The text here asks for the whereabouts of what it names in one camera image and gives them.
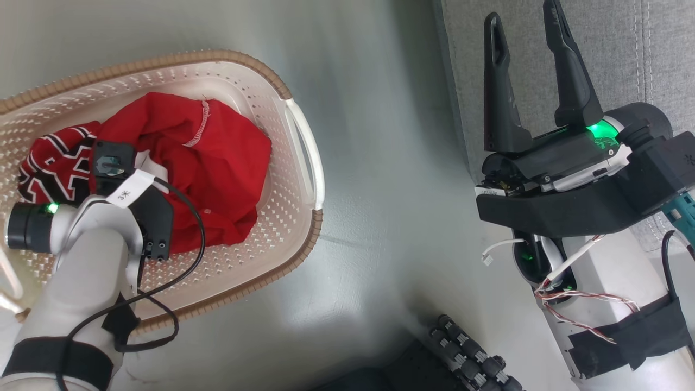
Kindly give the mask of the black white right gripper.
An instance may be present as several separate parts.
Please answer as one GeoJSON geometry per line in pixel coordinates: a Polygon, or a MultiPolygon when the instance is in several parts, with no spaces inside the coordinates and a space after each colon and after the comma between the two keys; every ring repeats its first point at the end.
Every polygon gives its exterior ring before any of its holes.
{"type": "Polygon", "coordinates": [[[543,11],[558,84],[554,121],[561,128],[536,137],[532,146],[511,86],[501,17],[490,13],[484,21],[484,149],[493,154],[482,166],[481,194],[566,192],[615,175],[628,166],[632,153],[617,136],[634,122],[645,121],[654,137],[673,136],[667,116],[648,103],[628,104],[604,115],[561,3],[545,1],[543,11]],[[587,128],[565,127],[569,125],[587,128]]]}

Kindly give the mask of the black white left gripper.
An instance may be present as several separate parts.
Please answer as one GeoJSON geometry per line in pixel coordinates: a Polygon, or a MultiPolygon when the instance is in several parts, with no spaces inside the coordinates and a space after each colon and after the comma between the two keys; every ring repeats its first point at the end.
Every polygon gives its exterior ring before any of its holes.
{"type": "Polygon", "coordinates": [[[51,254],[50,231],[59,204],[16,203],[7,220],[8,248],[51,254]]]}

